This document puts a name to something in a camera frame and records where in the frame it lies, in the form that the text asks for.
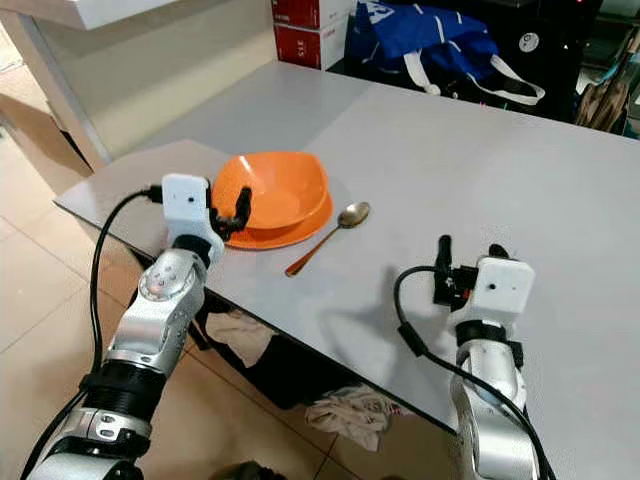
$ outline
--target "red box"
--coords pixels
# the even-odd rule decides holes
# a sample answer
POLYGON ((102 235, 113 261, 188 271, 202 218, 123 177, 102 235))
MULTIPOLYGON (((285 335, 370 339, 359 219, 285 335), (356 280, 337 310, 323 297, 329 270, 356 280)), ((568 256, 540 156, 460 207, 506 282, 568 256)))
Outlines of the red box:
POLYGON ((275 24, 278 59, 326 70, 344 57, 349 16, 320 30, 275 24))
POLYGON ((354 6, 355 0, 271 0, 275 22, 312 29, 326 27, 354 6))

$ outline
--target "blue tote bag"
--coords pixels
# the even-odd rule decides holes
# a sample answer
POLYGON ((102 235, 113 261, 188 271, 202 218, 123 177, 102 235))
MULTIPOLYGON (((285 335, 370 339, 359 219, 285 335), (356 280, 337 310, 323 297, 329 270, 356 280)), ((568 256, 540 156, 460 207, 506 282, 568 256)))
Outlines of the blue tote bag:
POLYGON ((430 66, 467 78, 485 93, 522 105, 536 105, 545 95, 542 88, 522 79, 499 56, 483 22, 451 10, 359 0, 349 48, 352 56, 382 71, 400 73, 406 67, 411 80, 432 95, 439 95, 440 88, 429 81, 430 66), (484 87, 483 80, 496 71, 528 85, 534 95, 484 87))

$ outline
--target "black cable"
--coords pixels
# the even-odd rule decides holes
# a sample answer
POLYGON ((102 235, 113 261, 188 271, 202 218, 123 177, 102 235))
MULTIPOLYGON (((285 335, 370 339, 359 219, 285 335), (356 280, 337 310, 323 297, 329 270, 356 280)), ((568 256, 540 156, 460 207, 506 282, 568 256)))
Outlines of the black cable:
MULTIPOLYGON (((100 269, 100 254, 102 253, 102 247, 104 245, 104 241, 109 233, 109 228, 111 224, 115 220, 116 216, 122 210, 122 208, 129 203, 131 200, 137 197, 142 196, 151 196, 153 194, 153 190, 141 190, 139 192, 132 193, 131 195, 127 195, 123 198, 111 211, 109 216, 104 222, 102 229, 100 230, 100 235, 98 236, 98 240, 96 241, 96 248, 93 252, 93 262, 91 264, 91 281, 89 283, 89 309, 91 313, 91 328, 93 330, 93 362, 91 364, 91 373, 96 373, 100 370, 100 366, 102 365, 102 327, 100 326, 100 316, 98 314, 98 273, 100 269)), ((31 450, 31 454, 27 459, 27 463, 22 471, 22 475, 20 476, 20 480, 26 480, 33 467, 35 467, 40 454, 42 453, 42 449, 51 438, 51 435, 56 431, 60 423, 69 415, 71 410, 78 405, 82 397, 86 391, 81 388, 78 392, 73 396, 71 400, 67 402, 67 404, 62 407, 62 409, 58 412, 58 414, 51 420, 47 428, 44 429, 40 438, 33 446, 31 450)))
POLYGON ((445 370, 450 371, 456 375, 459 375, 463 379, 477 385, 483 390, 489 392, 491 395, 496 397, 502 404, 509 409, 509 411, 518 419, 523 429, 531 438, 531 442, 533 443, 533 447, 536 452, 536 456, 538 457, 538 465, 540 470, 540 479, 541 480, 556 480, 556 475, 549 464, 549 460, 547 459, 546 454, 544 453, 544 449, 542 448, 542 442, 538 437, 537 432, 531 425, 531 422, 526 418, 526 416, 520 411, 520 409, 511 401, 511 399, 507 398, 500 390, 491 386, 481 378, 472 375, 471 373, 461 369, 457 365, 453 363, 449 363, 446 360, 438 357, 431 353, 427 345, 420 338, 417 332, 413 329, 409 321, 407 320, 404 310, 402 309, 402 305, 400 302, 400 286, 405 278, 414 273, 418 272, 435 272, 435 267, 430 266, 419 266, 413 267, 408 270, 405 270, 400 274, 400 276, 396 279, 393 285, 393 301, 395 303, 396 312, 398 314, 398 319, 400 320, 401 326, 398 329, 402 337, 409 343, 411 349, 416 353, 416 355, 424 355, 428 360, 432 361, 436 365, 444 368, 445 370))

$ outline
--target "crumpled cloth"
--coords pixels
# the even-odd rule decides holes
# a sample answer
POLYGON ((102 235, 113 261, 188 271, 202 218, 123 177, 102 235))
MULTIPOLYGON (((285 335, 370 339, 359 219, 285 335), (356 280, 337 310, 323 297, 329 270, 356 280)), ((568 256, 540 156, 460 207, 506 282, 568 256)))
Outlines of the crumpled cloth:
POLYGON ((389 426, 389 416, 409 413, 384 395, 360 385, 328 393, 307 408, 305 420, 318 430, 338 433, 377 452, 380 434, 389 426))
POLYGON ((253 367, 269 346, 275 332, 240 310, 229 313, 210 313, 207 333, 216 342, 225 343, 244 366, 253 367))

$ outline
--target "white table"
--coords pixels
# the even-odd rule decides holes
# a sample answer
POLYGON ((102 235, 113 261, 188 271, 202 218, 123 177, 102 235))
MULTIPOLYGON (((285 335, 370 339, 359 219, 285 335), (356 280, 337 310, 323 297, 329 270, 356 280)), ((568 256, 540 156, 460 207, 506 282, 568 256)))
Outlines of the white table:
MULTIPOLYGON (((268 252, 228 249, 208 286, 455 428, 449 376, 396 332, 398 273, 430 264, 444 233, 455 264, 492 242, 537 279, 518 323, 528 409, 561 479, 634 478, 640 458, 640 144, 545 119, 270 64, 58 199, 98 226, 126 193, 167 172, 213 177, 230 154, 305 150, 330 176, 336 209, 367 200, 296 278, 284 269, 318 238, 268 252)), ((129 207, 116 236, 163 246, 159 207, 129 207)), ((406 282, 414 325, 453 359, 432 282, 406 282)))

